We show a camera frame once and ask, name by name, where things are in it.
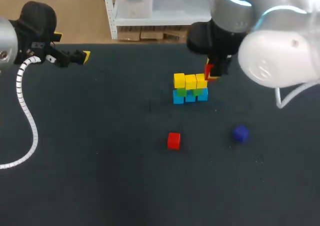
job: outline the block tower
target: block tower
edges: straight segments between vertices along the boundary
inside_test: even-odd
[[[208,81],[204,74],[185,75],[184,73],[176,73],[173,81],[175,88],[173,90],[174,104],[208,100]]]

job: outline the red cube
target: red cube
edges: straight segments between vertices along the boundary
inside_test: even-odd
[[[180,133],[171,132],[168,137],[168,149],[180,149]]]

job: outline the wooden floor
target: wooden floor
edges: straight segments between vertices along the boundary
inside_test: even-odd
[[[62,43],[116,43],[111,40],[104,0],[0,0],[0,16],[16,20],[28,1],[43,2],[55,10]]]

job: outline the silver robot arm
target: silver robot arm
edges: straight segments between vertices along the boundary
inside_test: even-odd
[[[212,0],[212,20],[191,27],[187,46],[207,54],[213,77],[238,53],[245,74],[282,88],[320,78],[320,0]]]
[[[9,20],[0,18],[0,71],[6,70],[16,60],[18,38]]]
[[[0,71],[12,64],[20,65],[32,56],[40,58],[39,63],[49,60],[58,67],[67,67],[70,63],[83,65],[89,58],[89,51],[69,53],[51,45],[62,37],[55,32],[56,26],[55,11],[38,2],[26,3],[18,20],[0,17]]]

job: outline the toy block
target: toy block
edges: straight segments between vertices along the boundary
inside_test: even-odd
[[[186,79],[184,73],[175,73],[173,76],[174,88],[184,88],[186,86]]]
[[[185,88],[178,88],[176,91],[179,97],[187,96],[187,90]]]
[[[177,90],[173,90],[173,104],[183,104],[184,102],[185,98],[178,96]]]
[[[243,125],[239,125],[235,128],[232,136],[233,138],[240,143],[244,143],[247,141],[249,137],[250,131]]]
[[[194,89],[194,90],[192,90],[192,94],[195,97],[200,96],[203,92],[204,92],[203,89]]]
[[[171,132],[168,136],[168,149],[180,149],[180,133]]]
[[[213,64],[206,64],[204,68],[204,79],[206,81],[216,81],[218,78],[220,78],[220,77],[215,77],[210,75],[213,67],[214,67]]]
[[[195,102],[196,97],[193,95],[193,90],[188,90],[186,92],[185,102]]]
[[[202,74],[196,74],[196,88],[197,89],[204,89],[208,86],[208,81],[205,80],[205,75]]]
[[[185,88],[192,90],[197,88],[197,78],[195,74],[185,75]]]
[[[203,89],[203,93],[197,97],[199,102],[205,102],[208,100],[208,88]]]

